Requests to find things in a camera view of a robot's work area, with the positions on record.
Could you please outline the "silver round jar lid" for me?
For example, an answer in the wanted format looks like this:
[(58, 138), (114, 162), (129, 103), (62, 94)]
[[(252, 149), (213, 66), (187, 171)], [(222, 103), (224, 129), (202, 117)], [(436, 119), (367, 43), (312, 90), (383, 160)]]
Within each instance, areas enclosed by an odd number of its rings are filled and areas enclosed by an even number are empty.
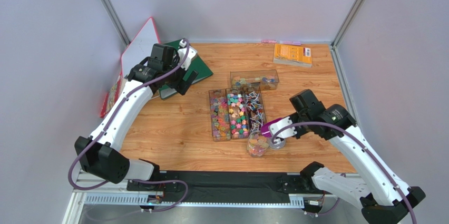
[(282, 149), (286, 145), (286, 140), (283, 138), (275, 138), (268, 141), (269, 147), (273, 150)]

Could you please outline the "purple plastic scoop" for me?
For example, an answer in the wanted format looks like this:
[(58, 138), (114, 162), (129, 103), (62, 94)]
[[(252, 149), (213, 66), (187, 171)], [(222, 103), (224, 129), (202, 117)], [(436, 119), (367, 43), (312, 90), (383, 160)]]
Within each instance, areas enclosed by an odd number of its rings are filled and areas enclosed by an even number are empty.
[(272, 124), (277, 123), (280, 120), (282, 120), (282, 118), (277, 118), (270, 122), (265, 123), (260, 129), (261, 135), (266, 138), (271, 138), (273, 136), (273, 133), (271, 133), (270, 126)]

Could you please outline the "single clear candy box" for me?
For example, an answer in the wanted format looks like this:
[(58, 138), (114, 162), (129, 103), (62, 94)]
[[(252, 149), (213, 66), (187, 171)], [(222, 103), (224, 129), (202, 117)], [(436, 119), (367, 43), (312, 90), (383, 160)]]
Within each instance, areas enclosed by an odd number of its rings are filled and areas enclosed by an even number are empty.
[(261, 90), (275, 90), (279, 84), (276, 70), (230, 72), (232, 87), (258, 86)]

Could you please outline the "clear plastic jar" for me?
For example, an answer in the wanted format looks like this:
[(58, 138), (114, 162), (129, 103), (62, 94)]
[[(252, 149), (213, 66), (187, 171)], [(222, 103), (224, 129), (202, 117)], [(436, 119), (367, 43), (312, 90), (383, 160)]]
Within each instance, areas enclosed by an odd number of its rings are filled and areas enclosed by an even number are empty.
[(259, 131), (254, 131), (249, 134), (247, 152), (251, 157), (262, 157), (267, 152), (268, 148), (268, 140), (262, 136)]

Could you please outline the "three-compartment clear candy box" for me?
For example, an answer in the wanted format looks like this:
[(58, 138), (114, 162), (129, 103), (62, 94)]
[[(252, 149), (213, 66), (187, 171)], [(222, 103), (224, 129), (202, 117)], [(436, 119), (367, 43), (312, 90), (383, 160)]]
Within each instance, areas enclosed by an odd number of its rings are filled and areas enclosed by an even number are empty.
[(267, 123), (258, 85), (210, 90), (209, 103), (214, 142), (245, 139)]

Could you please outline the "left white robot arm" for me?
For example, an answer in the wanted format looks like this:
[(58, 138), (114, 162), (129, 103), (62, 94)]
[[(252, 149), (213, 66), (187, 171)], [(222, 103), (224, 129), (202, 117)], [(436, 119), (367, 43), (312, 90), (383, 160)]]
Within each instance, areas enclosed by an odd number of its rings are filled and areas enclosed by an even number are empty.
[(81, 169), (118, 184), (123, 180), (150, 180), (156, 165), (150, 161), (128, 159), (120, 153), (124, 138), (141, 109), (160, 87), (166, 85), (184, 95), (198, 76), (188, 73), (197, 51), (187, 39), (177, 46), (154, 44), (151, 54), (130, 69), (124, 88), (102, 123), (89, 137), (75, 141), (75, 163)]

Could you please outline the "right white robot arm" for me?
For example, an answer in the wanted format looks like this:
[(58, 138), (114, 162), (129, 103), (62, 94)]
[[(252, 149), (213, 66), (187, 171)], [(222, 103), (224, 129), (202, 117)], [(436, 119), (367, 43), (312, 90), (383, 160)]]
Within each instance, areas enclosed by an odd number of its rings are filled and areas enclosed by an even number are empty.
[(312, 132), (330, 142), (363, 179), (363, 183), (357, 183), (312, 162), (300, 173), (307, 188), (330, 192), (352, 204), (368, 223), (399, 223), (406, 216), (417, 223), (414, 208), (424, 200), (425, 192), (409, 186), (388, 167), (343, 106), (326, 108), (312, 90), (303, 90), (289, 101), (295, 109), (289, 122), (300, 124), (295, 126), (295, 138)]

